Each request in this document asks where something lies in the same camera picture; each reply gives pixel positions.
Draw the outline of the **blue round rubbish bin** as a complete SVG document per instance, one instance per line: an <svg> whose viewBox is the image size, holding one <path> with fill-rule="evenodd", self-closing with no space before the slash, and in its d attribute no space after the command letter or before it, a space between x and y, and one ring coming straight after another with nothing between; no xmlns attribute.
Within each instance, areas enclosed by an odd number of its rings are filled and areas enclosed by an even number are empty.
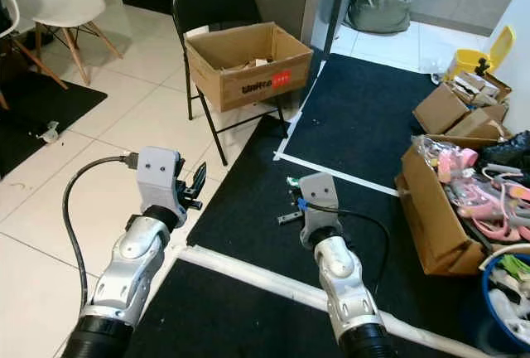
<svg viewBox="0 0 530 358"><path fill-rule="evenodd" d="M470 325L467 332L472 340L484 353L492 356L510 358L530 358L530 348L510 336L504 325L493 312L487 293L492 288L504 289L508 300L523 307L530 306L530 282L520 283L511 278L507 272L494 268L496 260L504 254L516 254L523 262L530 264L530 244L516 244L512 247L497 249L478 266L479 278L475 283L474 313L476 323Z"/></svg>

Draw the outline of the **yellow lidded bin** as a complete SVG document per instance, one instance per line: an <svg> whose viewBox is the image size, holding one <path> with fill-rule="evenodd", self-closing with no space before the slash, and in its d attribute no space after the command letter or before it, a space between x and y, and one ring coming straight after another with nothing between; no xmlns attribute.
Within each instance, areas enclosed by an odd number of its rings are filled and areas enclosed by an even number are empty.
<svg viewBox="0 0 530 358"><path fill-rule="evenodd" d="M477 50L458 50L446 72L445 81L453 80L462 71L476 73L476 71L494 71L503 64L508 53L512 50L515 33L511 26L504 26L500 35L493 40L486 52Z"/></svg>

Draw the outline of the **green crumpled trash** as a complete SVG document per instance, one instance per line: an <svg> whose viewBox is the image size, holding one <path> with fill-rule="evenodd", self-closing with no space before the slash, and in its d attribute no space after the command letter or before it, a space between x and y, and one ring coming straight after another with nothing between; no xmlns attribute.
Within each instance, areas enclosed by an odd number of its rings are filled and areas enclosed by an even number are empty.
<svg viewBox="0 0 530 358"><path fill-rule="evenodd" d="M530 264L523 262L516 254L504 254L496 260L494 268L507 272L520 283L530 282Z"/></svg>

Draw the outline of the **white crumpled plastic trash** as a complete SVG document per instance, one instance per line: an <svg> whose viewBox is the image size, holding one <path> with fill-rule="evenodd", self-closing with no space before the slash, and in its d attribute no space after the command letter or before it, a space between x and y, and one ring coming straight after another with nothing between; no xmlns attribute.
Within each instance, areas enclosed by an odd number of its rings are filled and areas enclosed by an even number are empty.
<svg viewBox="0 0 530 358"><path fill-rule="evenodd" d="M489 305L510 336L530 348L530 306L523 307L508 300L504 289L492 288L487 293Z"/></svg>

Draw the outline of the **long white floor tape strip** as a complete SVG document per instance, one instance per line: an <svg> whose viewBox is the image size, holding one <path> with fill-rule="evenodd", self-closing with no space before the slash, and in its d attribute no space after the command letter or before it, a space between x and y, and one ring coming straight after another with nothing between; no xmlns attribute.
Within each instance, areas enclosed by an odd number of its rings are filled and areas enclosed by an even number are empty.
<svg viewBox="0 0 530 358"><path fill-rule="evenodd" d="M281 297L289 298L295 302L301 302L308 307L318 310L328 309L325 291L287 276L273 273L267 268L260 268L204 247L182 247L178 249L176 256L183 262L196 264L196 266L230 276L238 281L249 283L255 288L281 295ZM444 353L461 358L498 358L485 354L472 346L467 346L465 343L447 338L447 336L413 327L382 309L378 309L376 312L381 316L390 335L400 336L400 338L420 344L420 346L434 348L434 350L444 351Z"/></svg>

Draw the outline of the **large black floor mat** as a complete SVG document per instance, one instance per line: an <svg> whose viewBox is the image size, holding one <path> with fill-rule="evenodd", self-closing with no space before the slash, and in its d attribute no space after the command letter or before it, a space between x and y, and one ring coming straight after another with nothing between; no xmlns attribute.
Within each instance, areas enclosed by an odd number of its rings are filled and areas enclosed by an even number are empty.
<svg viewBox="0 0 530 358"><path fill-rule="evenodd" d="M210 202L188 244L319 287L313 252L294 213L287 177L326 167L335 180L342 228L384 312L467 346L476 323L479 275L424 274L402 204L393 196L402 155L412 145L413 109L434 85L428 76L331 56L294 133L282 142L272 117L254 129L223 181L207 183ZM230 276L175 260L130 339L126 358L342 358L326 310L308 307Z"/></svg>

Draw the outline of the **large open brown cardboard box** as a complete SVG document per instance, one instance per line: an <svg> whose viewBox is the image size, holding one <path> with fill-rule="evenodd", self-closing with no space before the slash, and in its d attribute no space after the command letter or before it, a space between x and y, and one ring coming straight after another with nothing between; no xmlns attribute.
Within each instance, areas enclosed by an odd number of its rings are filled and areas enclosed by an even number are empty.
<svg viewBox="0 0 530 358"><path fill-rule="evenodd" d="M395 184L424 273L480 274L489 255L478 240L465 232L435 169L414 145L406 150L401 161L402 172Z"/></svg>

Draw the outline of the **small grey caster wheel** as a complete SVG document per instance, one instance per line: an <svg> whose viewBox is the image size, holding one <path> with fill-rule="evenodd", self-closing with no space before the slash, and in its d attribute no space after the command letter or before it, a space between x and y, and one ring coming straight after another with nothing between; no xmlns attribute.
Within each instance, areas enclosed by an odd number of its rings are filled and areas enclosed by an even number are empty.
<svg viewBox="0 0 530 358"><path fill-rule="evenodd" d="M58 132L57 128L58 128L57 122L49 122L41 130L41 134L38 134L37 137L40 138L41 141L45 143L53 143L57 141L58 135L60 135L60 132Z"/></svg>

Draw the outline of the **pink toy in clear bag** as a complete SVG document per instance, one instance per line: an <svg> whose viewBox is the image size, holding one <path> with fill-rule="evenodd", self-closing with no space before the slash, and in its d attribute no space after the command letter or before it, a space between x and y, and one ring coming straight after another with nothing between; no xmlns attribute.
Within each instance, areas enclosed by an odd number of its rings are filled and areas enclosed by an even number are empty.
<svg viewBox="0 0 530 358"><path fill-rule="evenodd" d="M426 164L436 170L440 184L448 184L459 177L467 177L469 175L467 168L473 167L478 157L477 151L473 149L436 141L427 135L412 136L412 143Z"/></svg>

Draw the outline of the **small black floor mat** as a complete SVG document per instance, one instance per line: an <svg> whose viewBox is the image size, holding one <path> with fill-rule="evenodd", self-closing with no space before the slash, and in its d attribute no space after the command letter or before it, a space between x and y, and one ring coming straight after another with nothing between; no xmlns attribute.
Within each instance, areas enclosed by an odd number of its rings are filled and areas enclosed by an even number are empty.
<svg viewBox="0 0 530 358"><path fill-rule="evenodd" d="M7 176L46 145L42 134L56 122L61 133L108 97L101 90L67 83L61 88L51 77L24 71L0 84L8 103L0 112L0 169Z"/></svg>

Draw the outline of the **black folding chair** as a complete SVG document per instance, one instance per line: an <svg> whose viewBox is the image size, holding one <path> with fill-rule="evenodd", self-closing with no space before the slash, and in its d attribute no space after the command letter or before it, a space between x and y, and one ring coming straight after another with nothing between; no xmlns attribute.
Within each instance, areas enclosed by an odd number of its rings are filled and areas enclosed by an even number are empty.
<svg viewBox="0 0 530 358"><path fill-rule="evenodd" d="M186 47L186 33L200 27L217 26L220 29L228 29L235 26L247 26L257 23L262 23L263 18L258 5L255 0L171 0L171 20L174 23L178 41L181 43L183 51L188 50ZM190 62L188 55L183 55L183 64L185 64L185 92L186 92L186 107L188 108L188 119L192 120L194 115L192 113L193 101L200 101L202 109L204 109L205 117L207 117L207 124L210 128L211 135L214 138L214 143L219 153L219 160L224 166L229 165L226 151L223 149L222 142L220 142L219 135L223 132L243 126L243 124L253 122L254 120L268 117L270 114L279 116L283 122L283 111L280 103L276 103L275 109L248 117L231 124L231 126L224 127L224 129L217 129L213 122L212 113L205 100L205 94L201 93L200 89L193 88L192 81L190 81Z"/></svg>

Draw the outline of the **black plastic bag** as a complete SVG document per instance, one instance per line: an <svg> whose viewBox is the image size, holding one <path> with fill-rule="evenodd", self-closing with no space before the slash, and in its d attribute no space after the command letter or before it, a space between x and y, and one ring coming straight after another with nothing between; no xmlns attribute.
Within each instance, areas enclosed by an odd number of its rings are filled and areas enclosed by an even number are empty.
<svg viewBox="0 0 530 358"><path fill-rule="evenodd" d="M481 148L475 167L484 168L489 164L517 168L530 175L530 130L519 132L506 142Z"/></svg>

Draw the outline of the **white shell chair wooden legs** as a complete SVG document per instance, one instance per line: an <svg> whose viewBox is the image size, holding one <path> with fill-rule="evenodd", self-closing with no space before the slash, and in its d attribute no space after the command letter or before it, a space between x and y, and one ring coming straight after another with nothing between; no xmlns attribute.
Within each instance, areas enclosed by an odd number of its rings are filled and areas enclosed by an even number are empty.
<svg viewBox="0 0 530 358"><path fill-rule="evenodd" d="M71 52L85 83L90 83L91 79L84 68L80 45L77 43L81 31L97 36L115 56L122 56L103 30L95 24L96 18L102 16L105 10L104 0L12 0L12 6L20 20L33 22L36 32L45 28L50 32L57 30L61 33L60 40Z"/></svg>
<svg viewBox="0 0 530 358"><path fill-rule="evenodd" d="M29 70L41 70L41 66L38 64L38 56L33 51L29 51L18 37L17 27L22 20L22 14L19 12L17 0L1 0L1 2L1 8L7 10L7 15L11 23L7 27L1 26L0 39L10 40L16 54L22 56L24 60L30 60Z"/></svg>

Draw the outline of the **pink plastic hanger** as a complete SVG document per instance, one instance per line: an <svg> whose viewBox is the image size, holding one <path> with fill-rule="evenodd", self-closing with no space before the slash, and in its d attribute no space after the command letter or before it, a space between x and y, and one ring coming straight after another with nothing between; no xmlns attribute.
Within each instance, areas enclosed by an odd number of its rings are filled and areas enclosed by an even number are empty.
<svg viewBox="0 0 530 358"><path fill-rule="evenodd" d="M493 242L530 242L530 188L499 173L489 182L462 177L448 185L455 213Z"/></svg>

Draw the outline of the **dark metal frame post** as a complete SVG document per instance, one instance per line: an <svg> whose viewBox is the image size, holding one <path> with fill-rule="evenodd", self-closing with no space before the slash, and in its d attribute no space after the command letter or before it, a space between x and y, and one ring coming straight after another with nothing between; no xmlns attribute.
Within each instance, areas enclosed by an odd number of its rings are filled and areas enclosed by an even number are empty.
<svg viewBox="0 0 530 358"><path fill-rule="evenodd" d="M320 44L318 47L323 55L328 56L334 50L334 44L340 25L342 23L342 13L345 12L342 6L347 0L319 0L317 18L320 26L316 26L314 33L321 32Z"/></svg>

